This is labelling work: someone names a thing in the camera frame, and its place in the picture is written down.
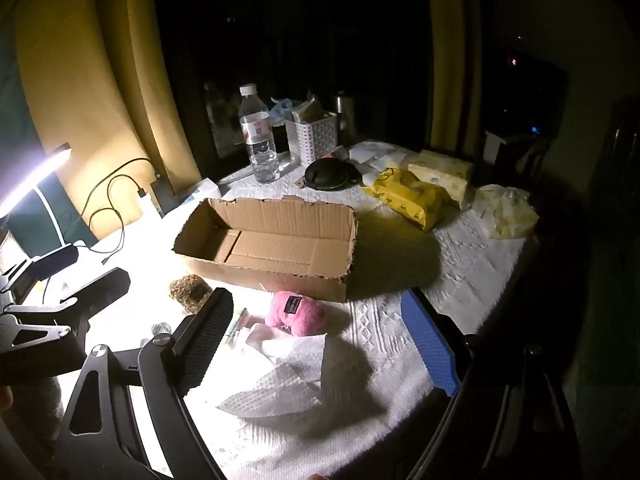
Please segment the brown plush toy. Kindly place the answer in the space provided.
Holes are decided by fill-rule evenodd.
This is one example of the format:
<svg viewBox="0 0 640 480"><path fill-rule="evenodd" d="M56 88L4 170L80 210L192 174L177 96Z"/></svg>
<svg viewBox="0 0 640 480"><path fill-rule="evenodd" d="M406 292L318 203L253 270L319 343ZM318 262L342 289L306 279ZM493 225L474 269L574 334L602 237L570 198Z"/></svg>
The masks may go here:
<svg viewBox="0 0 640 480"><path fill-rule="evenodd" d="M198 314L212 293L209 284L196 274L186 275L169 285L169 297L177 301L186 314Z"/></svg>

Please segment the white paper towel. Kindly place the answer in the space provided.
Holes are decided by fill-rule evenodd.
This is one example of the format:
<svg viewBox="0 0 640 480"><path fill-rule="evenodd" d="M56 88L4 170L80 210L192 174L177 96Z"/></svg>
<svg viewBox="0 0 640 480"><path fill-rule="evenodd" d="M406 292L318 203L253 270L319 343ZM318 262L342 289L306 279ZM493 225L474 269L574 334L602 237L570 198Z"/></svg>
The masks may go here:
<svg viewBox="0 0 640 480"><path fill-rule="evenodd" d="M302 414L321 404L326 336L276 335L256 325L216 363L216 407L241 418Z"/></svg>

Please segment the pink plush toy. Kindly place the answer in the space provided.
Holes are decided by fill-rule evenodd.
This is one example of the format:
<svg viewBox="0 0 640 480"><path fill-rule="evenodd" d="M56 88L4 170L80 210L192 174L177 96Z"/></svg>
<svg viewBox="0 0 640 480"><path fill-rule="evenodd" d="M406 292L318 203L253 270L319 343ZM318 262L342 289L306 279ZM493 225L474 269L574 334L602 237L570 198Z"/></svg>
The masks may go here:
<svg viewBox="0 0 640 480"><path fill-rule="evenodd" d="M266 324L295 337L306 337L320 333L325 320L326 311L318 301L297 292L275 292Z"/></svg>

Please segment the white power bank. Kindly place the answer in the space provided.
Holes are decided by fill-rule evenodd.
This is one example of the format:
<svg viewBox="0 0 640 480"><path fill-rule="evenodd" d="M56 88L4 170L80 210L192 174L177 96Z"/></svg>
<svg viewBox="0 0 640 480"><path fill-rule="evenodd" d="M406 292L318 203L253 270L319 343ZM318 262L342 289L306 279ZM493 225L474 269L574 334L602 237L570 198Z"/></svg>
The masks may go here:
<svg viewBox="0 0 640 480"><path fill-rule="evenodd" d="M156 209L151 195L148 192L145 192L143 188L138 188L137 193L137 203L141 211L141 217L148 221L160 220L162 216Z"/></svg>

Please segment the white lace tablecloth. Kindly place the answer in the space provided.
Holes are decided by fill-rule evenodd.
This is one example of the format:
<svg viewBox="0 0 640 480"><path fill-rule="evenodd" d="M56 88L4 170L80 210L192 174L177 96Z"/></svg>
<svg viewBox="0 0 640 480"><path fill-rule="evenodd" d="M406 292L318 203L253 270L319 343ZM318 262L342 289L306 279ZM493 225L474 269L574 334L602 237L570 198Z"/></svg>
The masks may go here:
<svg viewBox="0 0 640 480"><path fill-rule="evenodd" d="M297 196L355 209L358 234L348 299L326 307L326 336L306 344L322 375L305 411L250 419L221 404L265 369L264 344L236 336L215 354L186 405L217 464L230 479L303 479L336 474L397 429L434 390L400 315L413 285L466 334L490 318L529 253L524 238L491 240L473 211L447 208L428 233L360 188L298 188L299 169L273 184L253 178L224 188L224 199Z"/></svg>

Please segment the white desk lamp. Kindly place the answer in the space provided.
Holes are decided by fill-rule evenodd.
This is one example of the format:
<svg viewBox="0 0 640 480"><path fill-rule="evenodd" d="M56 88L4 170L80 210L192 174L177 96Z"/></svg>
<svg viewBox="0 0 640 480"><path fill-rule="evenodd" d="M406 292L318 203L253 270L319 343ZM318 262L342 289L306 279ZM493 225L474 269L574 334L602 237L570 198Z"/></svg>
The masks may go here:
<svg viewBox="0 0 640 480"><path fill-rule="evenodd" d="M28 170L26 174L19 176L17 182L1 196L1 217L6 218L20 201L34 190L40 182L50 174L54 174L68 162L72 154L72 147L64 143L47 155L41 162Z"/></svg>

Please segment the white blue box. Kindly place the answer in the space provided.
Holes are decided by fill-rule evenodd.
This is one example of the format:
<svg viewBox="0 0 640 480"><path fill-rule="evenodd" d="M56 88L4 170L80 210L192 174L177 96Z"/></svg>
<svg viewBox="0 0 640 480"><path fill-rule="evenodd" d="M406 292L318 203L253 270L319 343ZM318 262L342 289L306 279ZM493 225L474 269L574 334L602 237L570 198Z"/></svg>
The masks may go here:
<svg viewBox="0 0 640 480"><path fill-rule="evenodd" d="M187 190L181 192L177 196L178 206L188 203L201 203L203 200L213 198L218 200L221 198L221 192L218 185L209 178L203 179L197 184L192 185Z"/></svg>

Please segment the yellow wipes pack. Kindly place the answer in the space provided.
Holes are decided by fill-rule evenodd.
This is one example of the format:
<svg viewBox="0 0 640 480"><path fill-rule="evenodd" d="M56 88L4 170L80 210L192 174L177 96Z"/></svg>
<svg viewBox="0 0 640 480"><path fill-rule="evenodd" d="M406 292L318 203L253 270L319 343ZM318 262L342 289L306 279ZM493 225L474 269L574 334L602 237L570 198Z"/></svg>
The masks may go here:
<svg viewBox="0 0 640 480"><path fill-rule="evenodd" d="M405 169L387 168L363 191L428 232L450 197L442 186L423 182Z"/></svg>

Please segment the open cardboard box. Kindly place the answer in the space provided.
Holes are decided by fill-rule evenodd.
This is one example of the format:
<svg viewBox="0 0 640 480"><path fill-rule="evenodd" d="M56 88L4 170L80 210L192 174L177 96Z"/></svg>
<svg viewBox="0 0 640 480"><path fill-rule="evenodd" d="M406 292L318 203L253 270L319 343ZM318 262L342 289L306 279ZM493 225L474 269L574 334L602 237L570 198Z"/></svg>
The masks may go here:
<svg viewBox="0 0 640 480"><path fill-rule="evenodd" d="M172 251L202 278L344 302L357 232L348 205L208 198L186 219Z"/></svg>

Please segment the clear plastic bag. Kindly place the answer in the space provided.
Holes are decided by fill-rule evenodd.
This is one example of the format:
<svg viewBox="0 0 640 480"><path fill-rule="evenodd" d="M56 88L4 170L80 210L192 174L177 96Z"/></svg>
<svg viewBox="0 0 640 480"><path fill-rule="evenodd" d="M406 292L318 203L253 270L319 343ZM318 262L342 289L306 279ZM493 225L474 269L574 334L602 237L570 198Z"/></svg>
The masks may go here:
<svg viewBox="0 0 640 480"><path fill-rule="evenodd" d="M529 192L490 184L478 188L472 211L485 235L493 240L528 237L539 219L529 205Z"/></svg>

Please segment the pale tissue pack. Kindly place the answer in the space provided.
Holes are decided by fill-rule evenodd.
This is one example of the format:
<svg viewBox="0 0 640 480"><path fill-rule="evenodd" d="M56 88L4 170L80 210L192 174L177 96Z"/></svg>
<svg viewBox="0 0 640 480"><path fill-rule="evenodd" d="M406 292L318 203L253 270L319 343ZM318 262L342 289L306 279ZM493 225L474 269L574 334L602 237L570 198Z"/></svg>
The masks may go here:
<svg viewBox="0 0 640 480"><path fill-rule="evenodd" d="M419 180L444 188L459 205L465 202L472 168L470 162L431 151L422 151L408 163L408 170Z"/></svg>

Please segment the clear water bottle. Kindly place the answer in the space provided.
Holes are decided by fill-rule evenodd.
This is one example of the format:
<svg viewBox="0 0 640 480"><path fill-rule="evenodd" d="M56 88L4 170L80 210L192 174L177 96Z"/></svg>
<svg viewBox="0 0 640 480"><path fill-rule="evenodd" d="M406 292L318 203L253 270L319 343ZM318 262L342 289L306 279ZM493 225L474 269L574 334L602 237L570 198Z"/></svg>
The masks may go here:
<svg viewBox="0 0 640 480"><path fill-rule="evenodd" d="M254 84L244 84L240 93L239 121L255 180L261 184L278 180L280 166L269 122L269 108L258 96Z"/></svg>

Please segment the white perforated basket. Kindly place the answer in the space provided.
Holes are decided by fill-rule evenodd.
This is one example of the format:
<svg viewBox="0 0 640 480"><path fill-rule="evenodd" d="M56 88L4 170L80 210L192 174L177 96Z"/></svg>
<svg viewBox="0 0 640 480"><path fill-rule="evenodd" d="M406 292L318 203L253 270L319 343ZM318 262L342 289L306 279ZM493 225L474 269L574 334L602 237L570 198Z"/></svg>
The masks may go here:
<svg viewBox="0 0 640 480"><path fill-rule="evenodd" d="M337 148L337 117L329 114L327 118L301 124L286 120L288 147L292 159L303 167L308 167L315 160L331 154Z"/></svg>

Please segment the metal thermos flask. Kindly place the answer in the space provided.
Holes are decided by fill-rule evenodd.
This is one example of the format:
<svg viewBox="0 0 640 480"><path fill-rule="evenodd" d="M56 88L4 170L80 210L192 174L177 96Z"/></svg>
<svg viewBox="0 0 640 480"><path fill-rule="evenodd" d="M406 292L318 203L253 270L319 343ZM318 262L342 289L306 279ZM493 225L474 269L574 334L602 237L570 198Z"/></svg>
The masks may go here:
<svg viewBox="0 0 640 480"><path fill-rule="evenodd" d="M336 97L336 114L338 127L338 140L340 143L349 146L357 142L355 130L354 106L352 99L340 93Z"/></svg>

